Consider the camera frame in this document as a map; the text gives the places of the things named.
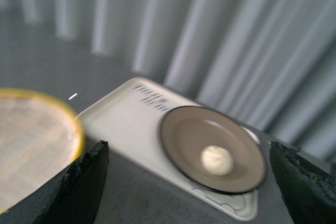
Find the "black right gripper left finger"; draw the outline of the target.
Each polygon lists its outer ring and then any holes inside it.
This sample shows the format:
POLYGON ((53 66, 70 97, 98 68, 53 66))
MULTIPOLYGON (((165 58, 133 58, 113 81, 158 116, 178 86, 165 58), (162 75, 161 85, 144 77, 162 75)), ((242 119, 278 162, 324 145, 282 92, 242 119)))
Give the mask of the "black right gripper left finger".
POLYGON ((94 223, 108 164, 108 143, 100 141, 2 213, 1 223, 94 223))

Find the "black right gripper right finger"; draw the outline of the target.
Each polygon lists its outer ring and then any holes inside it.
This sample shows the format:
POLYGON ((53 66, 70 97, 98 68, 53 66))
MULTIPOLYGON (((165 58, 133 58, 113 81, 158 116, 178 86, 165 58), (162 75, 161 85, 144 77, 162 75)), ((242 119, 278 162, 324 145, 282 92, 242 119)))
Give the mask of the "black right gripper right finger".
POLYGON ((326 173, 280 142, 270 145, 272 172, 294 223, 335 223, 335 163, 326 173))

